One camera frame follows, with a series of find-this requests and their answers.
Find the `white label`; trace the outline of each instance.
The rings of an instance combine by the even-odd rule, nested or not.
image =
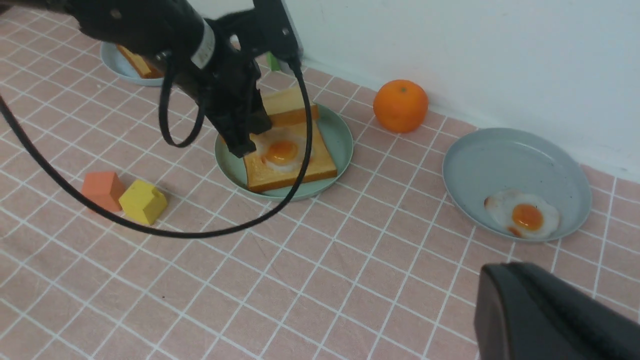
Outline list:
[[[204,23],[202,41],[196,53],[191,57],[191,61],[200,69],[204,69],[216,49],[216,35],[214,35],[213,30],[204,19],[202,19],[202,22]]]

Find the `fried egg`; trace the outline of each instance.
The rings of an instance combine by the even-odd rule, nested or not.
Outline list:
[[[278,172],[296,171],[305,157],[307,139],[286,127],[273,128],[256,136],[253,142],[262,162]]]
[[[560,225],[560,212],[541,197],[517,189],[497,192],[484,208],[498,225],[516,237],[546,239]]]

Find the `black object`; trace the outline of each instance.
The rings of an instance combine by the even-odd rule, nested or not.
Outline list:
[[[254,59],[272,47],[274,55],[289,64],[298,80],[307,116],[307,143],[300,172],[289,193],[281,203],[256,219],[205,233],[180,233],[139,225],[87,199],[40,154],[0,96],[0,112],[21,144],[59,186],[83,205],[129,229],[156,236],[195,239],[248,229],[273,217],[293,199],[307,172],[313,131],[300,47],[281,0],[254,0],[254,9],[219,20],[201,18],[186,0],[0,0],[0,4],[71,14],[86,35],[124,45],[165,70],[159,123],[163,138],[176,147],[188,146],[197,138],[206,115],[233,154],[242,157],[255,150],[249,134],[271,129],[271,121],[256,88],[260,70]],[[232,35],[238,36],[242,49],[231,45]],[[182,143],[175,143],[169,133],[167,107],[173,82],[199,105],[195,127]]]
[[[638,360],[640,326],[530,263],[485,265],[474,320],[483,360]]]
[[[255,58],[271,51],[289,62],[298,60],[300,53],[283,2],[253,3],[251,10],[212,20],[203,19],[187,0],[0,0],[72,15],[84,34],[123,45],[165,72],[170,60],[175,70],[169,83],[175,82],[205,108],[204,115],[238,158],[255,151],[250,133],[271,129],[256,89],[260,69]],[[231,44],[233,35],[240,50]],[[163,136],[175,145],[168,132]]]

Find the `green object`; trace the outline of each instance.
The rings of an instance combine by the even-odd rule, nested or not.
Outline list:
[[[271,71],[280,71],[280,64],[278,63],[278,59],[276,59],[273,54],[270,52],[267,53],[267,64],[269,65],[269,69]]]
[[[314,181],[300,185],[292,201],[299,201],[313,197],[333,185],[347,170],[353,156],[353,135],[344,120],[328,108],[318,105],[320,119],[317,120],[318,129],[322,133],[324,143],[331,154],[338,176],[333,179]],[[260,200],[279,202],[289,193],[290,186],[264,193],[250,192],[246,187],[246,169],[244,161],[235,157],[222,141],[220,135],[216,138],[214,155],[222,173],[229,181],[239,187],[239,191],[249,197]]]

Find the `orange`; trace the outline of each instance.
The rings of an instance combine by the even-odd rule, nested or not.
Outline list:
[[[373,100],[373,112],[380,124],[393,133],[409,133],[424,121],[429,97],[420,85],[409,80],[386,83]]]

